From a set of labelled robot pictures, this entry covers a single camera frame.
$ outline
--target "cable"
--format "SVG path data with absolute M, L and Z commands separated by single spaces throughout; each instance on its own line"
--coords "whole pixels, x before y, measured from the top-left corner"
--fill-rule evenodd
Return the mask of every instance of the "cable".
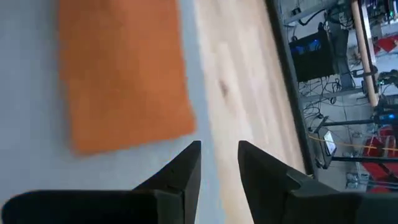
M 352 147 L 365 147 L 367 149 L 380 149 L 376 146 L 362 146 L 362 145 L 357 145 L 357 144 L 348 144 L 348 143 L 344 143 L 344 142 L 334 142 L 334 141 L 328 141 L 328 140 L 324 140 L 324 139 L 320 139 L 320 138 L 316 138 L 313 137 L 311 135 L 308 135 L 308 137 L 310 139 L 316 140 L 316 141 L 321 141 L 321 142 L 330 142 L 330 143 L 334 143 L 336 145 L 340 145 L 340 146 L 352 146 Z M 388 147 L 383 147 L 381 148 L 382 150 L 391 150 L 391 151 L 398 151 L 398 149 L 394 149 L 394 148 L 388 148 Z
M 298 23 L 301 26 L 306 26 L 316 15 L 318 15 L 319 13 L 321 13 L 322 11 L 324 11 L 324 9 L 319 10 L 318 12 L 314 13 L 314 15 L 312 15 L 306 22 L 302 22 L 301 19 L 298 20 Z
M 386 87 L 383 89 L 383 92 L 382 92 L 381 94 L 384 95 L 384 92 L 385 92 L 391 85 L 392 85 L 392 83 L 391 83 L 391 84 L 388 84 L 388 86 L 386 86 Z
M 310 107 L 310 108 L 308 108 L 306 110 L 309 110 L 309 109 L 318 110 L 318 112 L 314 113 L 313 110 L 312 110 L 310 113 L 307 113 L 307 114 L 304 115 L 305 116 L 304 119 L 308 119 L 308 118 L 310 118 L 312 116 L 318 116 L 321 113 L 320 108 L 318 108 L 316 106 L 312 106 L 312 107 Z
M 327 90 L 330 93 L 336 93 L 341 90 L 341 84 L 340 84 L 340 80 L 338 78 L 336 78 L 334 82 L 327 83 L 326 85 L 328 85 L 328 84 L 331 84 L 332 92 Z M 337 101 L 337 97 L 329 98 L 329 101 L 330 101 L 330 104 L 334 105 Z
M 326 102 L 324 102 L 325 100 L 327 100 L 328 98 L 324 98 L 324 99 L 321 99 L 321 100 L 318 100 L 318 101 L 316 101 L 316 102 L 314 102 L 314 104 L 315 103 L 324 103 L 324 104 L 328 104 L 328 105 L 331 105 L 331 106 L 337 106 L 337 107 L 348 107 L 348 106 L 362 106 L 362 105 L 366 105 L 366 104 L 369 104 L 368 102 L 366 102 L 366 103 L 360 103 L 360 104 L 355 104 L 355 105 L 332 105 L 332 104 L 330 104 L 330 103 L 326 103 Z
M 331 14 L 331 12 L 333 12 L 334 8 L 338 8 L 338 11 L 337 11 L 337 13 Z M 344 9 L 342 9 L 340 6 L 335 6 L 326 12 L 325 20 L 328 22 L 334 23 L 334 24 L 339 24 L 339 25 L 349 29 L 353 26 L 354 20 L 353 20 L 352 15 L 348 15 L 348 13 L 347 13 L 348 10 L 350 10 L 350 9 L 346 9 L 344 11 Z M 340 21 L 341 20 L 340 13 L 345 14 L 345 24 Z M 334 16 L 334 15 L 338 15 L 339 18 L 338 19 L 332 18 L 332 16 Z
M 296 28 L 297 28 L 297 25 L 293 28 L 292 42 L 298 40 L 298 38 L 295 36 Z

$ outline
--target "red object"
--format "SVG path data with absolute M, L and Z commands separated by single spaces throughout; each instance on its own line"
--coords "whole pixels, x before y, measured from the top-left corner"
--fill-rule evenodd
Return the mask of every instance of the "red object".
M 392 132 L 391 126 L 384 126 L 379 130 L 378 137 L 371 137 L 366 140 L 366 147 L 363 150 L 364 157 L 398 157 L 398 151 L 389 150 L 385 153 L 384 147 L 394 149 L 396 148 L 396 140 Z M 377 164 L 373 162 L 363 162 L 362 165 L 370 173 L 372 179 L 377 181 L 386 181 L 391 179 L 391 174 L 398 176 L 398 164 L 386 163 Z M 389 192 L 390 190 L 386 187 L 375 187 L 370 192 Z
M 377 54 L 381 49 L 385 50 L 387 53 L 393 50 L 397 45 L 395 41 L 398 40 L 398 35 L 393 35 L 386 38 L 381 38 L 376 41 L 374 45 L 374 53 Z
M 59 74 L 83 155 L 196 129 L 177 0 L 60 0 Z

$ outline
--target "metal stand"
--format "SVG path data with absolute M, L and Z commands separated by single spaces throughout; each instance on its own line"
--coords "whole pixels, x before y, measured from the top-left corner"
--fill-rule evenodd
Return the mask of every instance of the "metal stand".
M 389 105 L 388 108 L 396 108 L 398 105 Z M 380 119 L 362 119 L 362 120 L 354 120 L 354 121 L 339 121 L 339 122 L 326 122 L 328 116 L 324 117 L 322 122 L 319 124 L 318 128 L 315 130 L 316 133 L 321 130 L 322 127 L 328 126 L 346 126 L 346 125 L 354 125 L 354 124 L 392 124 L 391 121 L 383 121 Z M 317 161 L 319 167 L 323 169 L 327 169 L 332 161 L 343 161 L 343 162 L 374 162 L 378 164 L 383 163 L 396 163 L 398 162 L 398 158 L 396 157 L 340 157 L 332 155 L 327 155 L 326 148 L 321 144 L 321 152 L 324 159 L 324 164 L 321 164 Z

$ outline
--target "wooden beam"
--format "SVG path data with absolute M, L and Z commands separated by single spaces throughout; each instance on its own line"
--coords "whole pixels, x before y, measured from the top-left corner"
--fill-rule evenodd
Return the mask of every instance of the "wooden beam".
M 195 12 L 226 223 L 252 223 L 239 140 L 304 172 L 272 21 L 262 0 L 196 0 Z
M 364 18 L 361 17 L 359 7 L 362 6 L 359 5 L 357 0 L 351 2 L 351 8 L 353 11 L 353 17 L 355 23 L 356 38 L 358 40 L 358 48 L 361 54 L 363 71 L 369 73 L 371 72 L 371 62 L 368 59 L 368 50 L 366 49 L 366 41 L 368 41 L 368 38 L 365 36 L 364 33 L 365 30 L 363 30 L 362 27 L 362 19 Z M 369 102 L 372 107 L 375 107 L 379 103 L 379 98 L 376 92 L 374 91 L 373 79 L 371 76 L 366 76 L 364 80 L 366 83 L 366 89 L 368 91 Z

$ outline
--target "gray floor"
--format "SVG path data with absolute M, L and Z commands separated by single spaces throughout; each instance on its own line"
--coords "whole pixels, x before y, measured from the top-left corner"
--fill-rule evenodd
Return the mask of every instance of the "gray floor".
M 322 103 L 320 105 L 321 113 L 329 116 L 331 121 L 349 121 L 356 119 L 369 119 L 371 117 L 371 107 L 367 103 L 367 99 L 357 99 L 358 95 L 338 97 L 334 105 Z M 308 126 L 317 126 L 320 119 L 307 119 Z M 332 132 L 335 142 L 347 144 L 356 144 L 363 146 L 366 138 L 371 135 L 370 129 L 366 124 L 352 126 L 334 126 L 328 127 Z M 337 145 L 335 156 L 344 156 L 343 153 L 352 153 L 362 150 L 361 147 L 341 146 Z M 333 187 L 336 190 L 346 190 L 346 173 L 354 172 L 367 173 L 362 166 L 352 162 L 332 162 L 327 170 L 318 169 L 318 178 L 320 182 Z
M 57 73 L 57 1 L 0 1 L 0 206 L 34 189 L 132 189 L 193 140 L 202 140 L 197 223 L 223 223 L 193 1 L 181 0 L 195 134 L 87 158 L 68 146 Z

